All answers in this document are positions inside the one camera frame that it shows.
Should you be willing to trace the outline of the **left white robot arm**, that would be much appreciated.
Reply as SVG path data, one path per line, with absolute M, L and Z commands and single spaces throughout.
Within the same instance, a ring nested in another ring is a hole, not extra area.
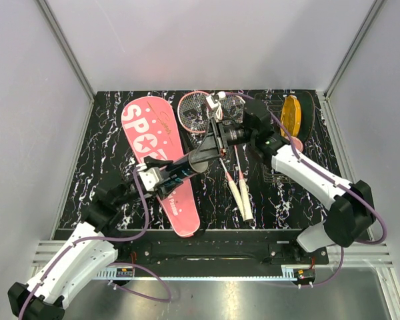
M 26 283 L 14 283 L 7 292 L 11 312 L 18 319 L 62 319 L 72 299 L 104 268 L 130 258 L 127 245 L 149 228 L 147 198 L 168 196 L 184 181 L 177 177 L 181 164 L 146 157 L 130 177 L 104 176 L 91 203 L 64 245 Z M 144 226 L 132 236 L 118 229 L 123 206 L 140 202 Z

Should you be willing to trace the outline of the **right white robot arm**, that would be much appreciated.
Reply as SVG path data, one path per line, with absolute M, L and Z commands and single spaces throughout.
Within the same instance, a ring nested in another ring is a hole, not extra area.
M 294 136 L 264 102 L 247 100 L 242 104 L 242 121 L 232 119 L 230 125 L 225 125 L 222 102 L 212 102 L 211 98 L 206 95 L 196 99 L 190 110 L 178 113 L 182 125 L 203 134 L 203 140 L 190 154 L 192 166 L 208 165 L 222 156 L 222 150 L 246 143 L 265 165 L 300 184 L 328 211 L 324 221 L 306 228 L 297 236 L 297 243 L 290 246 L 293 262 L 306 263 L 320 247 L 348 248 L 374 224 L 378 214 L 370 186 L 338 177 L 303 155 L 295 148 Z

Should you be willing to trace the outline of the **pink racket bag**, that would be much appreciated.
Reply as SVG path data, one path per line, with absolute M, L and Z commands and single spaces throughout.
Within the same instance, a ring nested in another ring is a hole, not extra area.
M 138 162 L 147 156 L 172 161 L 182 158 L 177 120 L 166 100 L 154 96 L 135 99 L 124 107 L 121 124 Z M 194 235 L 200 218 L 189 180 L 159 202 L 178 236 Z

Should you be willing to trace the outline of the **black shuttlecock tube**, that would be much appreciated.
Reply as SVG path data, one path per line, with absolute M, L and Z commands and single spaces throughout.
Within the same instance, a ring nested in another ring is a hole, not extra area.
M 184 181 L 203 173 L 208 168 L 208 160 L 194 161 L 194 157 L 195 152 L 191 151 L 160 171 L 162 180 L 155 186 L 160 199 L 168 198 Z

